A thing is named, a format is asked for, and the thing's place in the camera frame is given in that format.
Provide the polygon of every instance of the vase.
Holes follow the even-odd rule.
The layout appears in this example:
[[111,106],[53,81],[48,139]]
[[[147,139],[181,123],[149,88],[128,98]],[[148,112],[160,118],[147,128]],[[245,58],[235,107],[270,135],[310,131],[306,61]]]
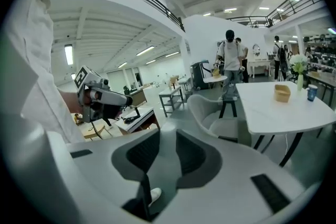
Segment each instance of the vase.
[[303,87],[303,75],[300,74],[298,77],[298,92],[302,90]]

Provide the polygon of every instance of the white chair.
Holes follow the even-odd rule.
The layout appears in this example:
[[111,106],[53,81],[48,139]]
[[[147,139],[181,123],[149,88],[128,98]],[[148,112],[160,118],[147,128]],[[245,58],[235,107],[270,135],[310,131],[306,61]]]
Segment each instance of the white chair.
[[189,97],[187,104],[202,132],[220,139],[251,146],[251,135],[245,120],[239,118],[219,119],[223,101],[211,101],[196,94]]

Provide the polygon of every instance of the blue cup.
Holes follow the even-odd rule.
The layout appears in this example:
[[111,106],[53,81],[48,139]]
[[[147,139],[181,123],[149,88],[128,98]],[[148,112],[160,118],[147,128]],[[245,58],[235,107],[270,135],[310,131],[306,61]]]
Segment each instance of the blue cup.
[[312,84],[309,84],[308,85],[308,96],[307,96],[307,99],[309,100],[309,101],[314,101],[314,99],[315,99],[315,96],[316,96],[316,94],[317,94],[317,86],[315,86],[315,85],[312,85]]

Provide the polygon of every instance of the ceiling light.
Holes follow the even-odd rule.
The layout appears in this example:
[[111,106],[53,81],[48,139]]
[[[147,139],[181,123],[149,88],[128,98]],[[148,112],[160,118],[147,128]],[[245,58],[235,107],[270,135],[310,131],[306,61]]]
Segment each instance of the ceiling light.
[[65,45],[64,50],[65,50],[65,56],[67,57],[68,65],[73,65],[74,61],[72,58],[72,45]]
[[138,53],[136,56],[142,55],[142,54],[144,54],[145,52],[147,52],[151,49],[154,49],[154,46],[151,46],[151,47],[147,48],[146,50],[143,50],[142,52]]
[[328,31],[334,35],[336,35],[336,30],[334,28],[328,28]]
[[171,56],[171,55],[175,55],[175,54],[179,54],[179,52],[175,52],[175,53],[173,53],[173,54],[166,55],[166,57],[169,57],[169,56]]
[[118,68],[122,68],[124,65],[127,65],[127,62],[125,62],[122,65],[118,66]]
[[233,10],[237,10],[237,8],[228,8],[228,9],[225,9],[224,12],[231,12]]

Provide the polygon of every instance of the black bag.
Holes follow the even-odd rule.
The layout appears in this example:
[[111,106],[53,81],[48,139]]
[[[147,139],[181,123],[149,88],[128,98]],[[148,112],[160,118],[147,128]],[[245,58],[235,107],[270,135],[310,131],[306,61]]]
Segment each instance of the black bag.
[[288,71],[288,65],[287,65],[287,60],[286,60],[286,52],[284,48],[280,48],[278,44],[275,44],[279,50],[278,50],[278,55],[279,55],[279,60],[280,60],[280,68],[281,71],[286,73]]

